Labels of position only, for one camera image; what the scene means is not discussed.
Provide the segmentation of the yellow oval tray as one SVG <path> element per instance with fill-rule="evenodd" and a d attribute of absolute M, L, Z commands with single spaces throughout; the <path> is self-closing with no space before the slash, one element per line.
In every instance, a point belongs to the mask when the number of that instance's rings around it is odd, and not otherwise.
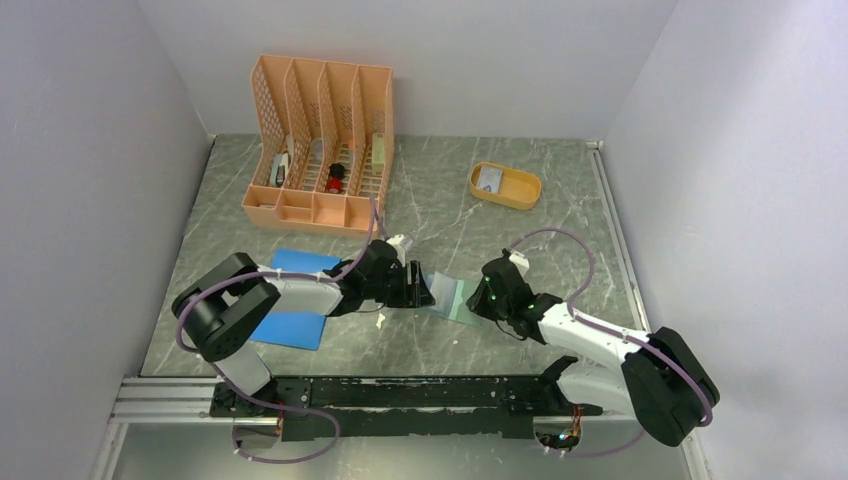
<path fill-rule="evenodd" d="M 484 192 L 476 187 L 480 168 L 484 165 L 503 169 L 503 180 L 498 194 Z M 517 210 L 530 210 L 541 196 L 542 184 L 538 176 L 523 170 L 491 163 L 479 162 L 471 170 L 469 190 L 478 199 Z"/>

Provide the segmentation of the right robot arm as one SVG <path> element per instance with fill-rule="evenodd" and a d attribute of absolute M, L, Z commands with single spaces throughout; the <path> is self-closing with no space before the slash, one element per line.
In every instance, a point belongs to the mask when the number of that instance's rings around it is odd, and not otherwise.
<path fill-rule="evenodd" d="M 487 320 L 503 321 L 521 339 L 570 351 L 543 374 L 539 391 L 550 413 L 592 405 L 635 418 L 656 441 L 680 445 L 712 417 L 720 393 L 675 330 L 632 331 L 581 312 L 525 281 L 526 260 L 491 260 L 467 301 Z"/>

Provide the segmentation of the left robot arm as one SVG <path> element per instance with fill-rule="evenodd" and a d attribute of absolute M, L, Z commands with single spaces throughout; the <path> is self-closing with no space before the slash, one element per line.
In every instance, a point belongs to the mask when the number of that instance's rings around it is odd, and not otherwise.
<path fill-rule="evenodd" d="M 261 416 L 273 409 L 272 374 L 248 341 L 271 312 L 340 317 L 373 301 L 390 309 L 433 306 L 419 262 L 407 240 L 372 240 L 353 259 L 300 273 L 257 264 L 237 252 L 181 292 L 171 305 L 177 340 L 199 354 L 238 390 L 237 403 Z"/>

